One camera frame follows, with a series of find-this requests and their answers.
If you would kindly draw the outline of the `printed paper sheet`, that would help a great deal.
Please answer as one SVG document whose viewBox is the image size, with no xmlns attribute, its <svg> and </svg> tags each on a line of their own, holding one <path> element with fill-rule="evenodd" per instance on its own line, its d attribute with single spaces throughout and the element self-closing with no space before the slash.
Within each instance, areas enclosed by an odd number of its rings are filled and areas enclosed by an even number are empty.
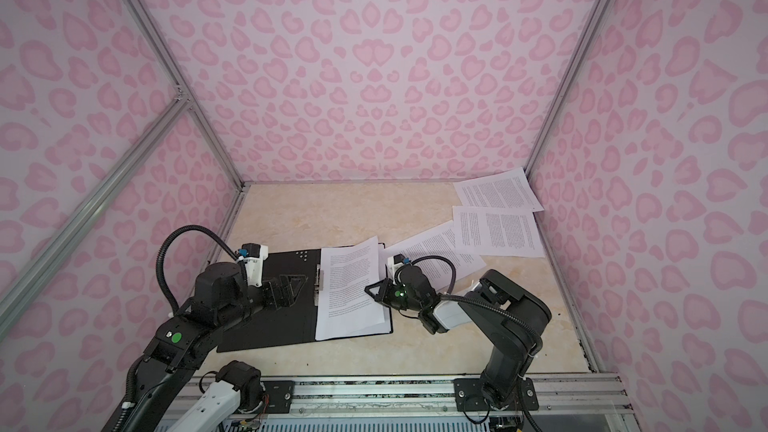
<svg viewBox="0 0 768 432">
<path fill-rule="evenodd" d="M 320 262 L 323 285 L 317 307 L 315 340 L 364 337 L 376 334 L 382 322 L 381 304 L 364 287 L 386 277 L 380 259 L 384 246 L 376 236 L 348 247 L 323 248 Z"/>
<path fill-rule="evenodd" d="M 456 236 L 453 221 L 433 227 L 409 239 L 384 249 L 386 258 L 401 254 L 415 261 L 418 258 L 435 255 L 451 261 L 456 269 L 456 281 L 480 271 L 486 266 L 485 261 L 474 254 L 462 254 L 456 249 Z M 430 259 L 418 264 L 422 272 L 438 291 L 446 291 L 452 277 L 451 268 L 445 262 Z"/>
<path fill-rule="evenodd" d="M 389 308 L 382 308 L 382 322 L 374 327 L 376 334 L 389 334 L 393 331 L 391 311 Z"/>
</svg>

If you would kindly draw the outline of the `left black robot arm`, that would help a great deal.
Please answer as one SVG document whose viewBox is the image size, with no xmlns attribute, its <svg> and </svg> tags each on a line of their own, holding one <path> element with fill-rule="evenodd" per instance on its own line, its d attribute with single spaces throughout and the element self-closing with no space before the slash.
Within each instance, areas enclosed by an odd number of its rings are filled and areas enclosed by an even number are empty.
<svg viewBox="0 0 768 432">
<path fill-rule="evenodd" d="M 263 310 L 293 306 L 307 278 L 280 275 L 257 287 L 247 282 L 242 263 L 215 263 L 196 278 L 193 295 L 129 367 L 123 399 L 105 431 L 152 431 L 178 393 L 192 379 L 227 332 Z"/>
</svg>

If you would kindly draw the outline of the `blue black file folder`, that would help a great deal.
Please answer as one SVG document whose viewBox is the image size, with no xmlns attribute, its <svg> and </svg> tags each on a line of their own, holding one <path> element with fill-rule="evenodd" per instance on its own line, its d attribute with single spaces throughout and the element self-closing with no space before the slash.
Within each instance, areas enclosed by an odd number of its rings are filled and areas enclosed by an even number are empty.
<svg viewBox="0 0 768 432">
<path fill-rule="evenodd" d="M 393 332 L 391 313 L 365 292 L 387 277 L 384 245 L 271 253 L 263 266 L 265 305 L 227 332 L 217 351 L 234 352 Z"/>
</svg>

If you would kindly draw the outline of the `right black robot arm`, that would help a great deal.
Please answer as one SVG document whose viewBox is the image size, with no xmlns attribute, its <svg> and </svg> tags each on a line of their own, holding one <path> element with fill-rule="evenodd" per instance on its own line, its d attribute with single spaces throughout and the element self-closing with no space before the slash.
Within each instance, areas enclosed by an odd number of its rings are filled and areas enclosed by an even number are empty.
<svg viewBox="0 0 768 432">
<path fill-rule="evenodd" d="M 543 348 L 543 333 L 552 319 L 548 306 L 532 293 L 495 269 L 462 295 L 439 293 L 416 261 L 399 263 L 391 278 L 364 291 L 386 308 L 414 312 L 433 335 L 475 325 L 493 345 L 480 374 L 480 397 L 496 410 L 522 399 L 523 379 Z"/>
</svg>

